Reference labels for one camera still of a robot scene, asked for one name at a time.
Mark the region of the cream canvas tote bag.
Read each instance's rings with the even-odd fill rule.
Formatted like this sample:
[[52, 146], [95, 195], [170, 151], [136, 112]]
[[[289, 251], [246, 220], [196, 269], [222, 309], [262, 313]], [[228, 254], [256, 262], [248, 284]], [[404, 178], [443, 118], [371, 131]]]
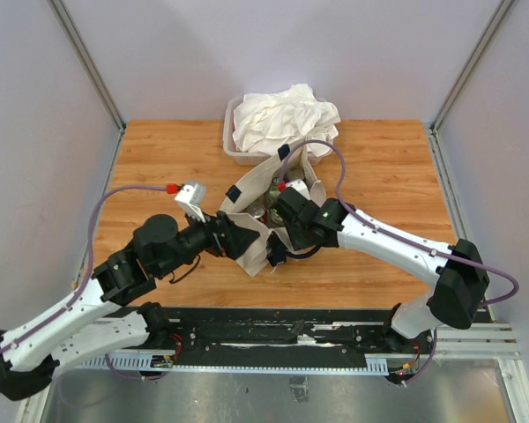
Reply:
[[300, 168], [304, 173], [308, 197], [317, 205], [326, 200], [325, 186], [316, 176], [309, 162], [309, 149], [306, 145], [296, 148], [295, 144], [282, 145], [279, 151], [269, 159], [254, 167], [234, 184], [226, 194], [220, 207], [238, 226], [255, 230], [259, 238], [236, 260], [237, 264], [251, 277], [256, 276], [269, 265], [268, 256], [272, 253], [269, 239], [276, 236], [280, 246], [296, 255], [304, 253], [305, 247], [290, 240], [283, 226], [273, 223], [269, 217], [271, 206], [269, 193], [273, 179], [280, 176], [282, 170]]

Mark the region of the clear glass bottle green cap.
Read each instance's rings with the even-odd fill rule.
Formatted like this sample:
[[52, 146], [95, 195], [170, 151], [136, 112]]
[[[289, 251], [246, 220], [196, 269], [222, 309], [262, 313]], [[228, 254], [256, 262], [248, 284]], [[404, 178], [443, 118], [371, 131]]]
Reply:
[[271, 184], [267, 190], [267, 198], [270, 201], [274, 201], [280, 194], [279, 190], [279, 184], [281, 183], [281, 179], [279, 177], [273, 177], [271, 180]]

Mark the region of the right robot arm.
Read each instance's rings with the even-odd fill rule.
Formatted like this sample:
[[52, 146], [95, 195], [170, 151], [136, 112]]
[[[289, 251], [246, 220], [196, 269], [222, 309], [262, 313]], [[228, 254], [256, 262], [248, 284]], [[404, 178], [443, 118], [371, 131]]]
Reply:
[[290, 241], [302, 247], [358, 251], [421, 280], [428, 291], [397, 304], [384, 323], [382, 341], [394, 353], [414, 338], [441, 325], [469, 329], [488, 289], [489, 277], [477, 247], [461, 239], [456, 244], [431, 241], [373, 219], [336, 198], [322, 205], [294, 188], [282, 191], [272, 205]]

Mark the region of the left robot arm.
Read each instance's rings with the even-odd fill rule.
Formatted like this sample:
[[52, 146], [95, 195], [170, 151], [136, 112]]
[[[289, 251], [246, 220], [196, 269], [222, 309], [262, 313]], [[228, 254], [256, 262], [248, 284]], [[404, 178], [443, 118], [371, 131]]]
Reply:
[[190, 219], [184, 229], [169, 215], [152, 216], [124, 249], [98, 267], [88, 266], [76, 291], [17, 329], [0, 330], [0, 394], [19, 401], [100, 355], [165, 346], [172, 325], [158, 303], [147, 302], [108, 325], [97, 321], [151, 292], [157, 280], [193, 263], [202, 252], [236, 260], [259, 236], [223, 211]]

